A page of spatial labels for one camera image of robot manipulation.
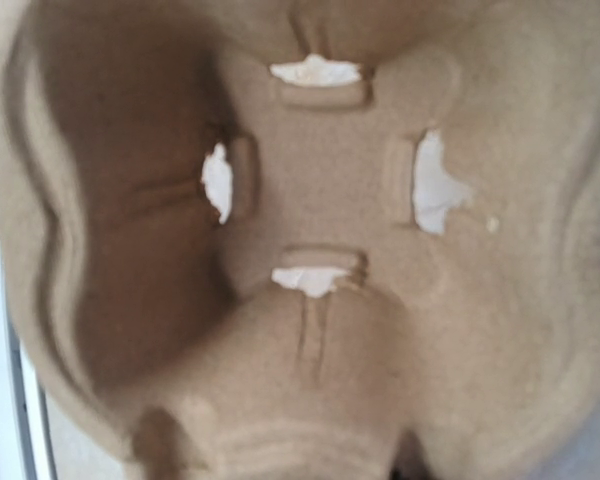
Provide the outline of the brown cardboard cup carrier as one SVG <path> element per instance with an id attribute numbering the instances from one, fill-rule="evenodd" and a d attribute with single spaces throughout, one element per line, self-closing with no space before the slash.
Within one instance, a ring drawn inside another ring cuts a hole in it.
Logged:
<path id="1" fill-rule="evenodd" d="M 131 479 L 517 479 L 600 402 L 600 1 L 0 1 L 0 250 Z"/>

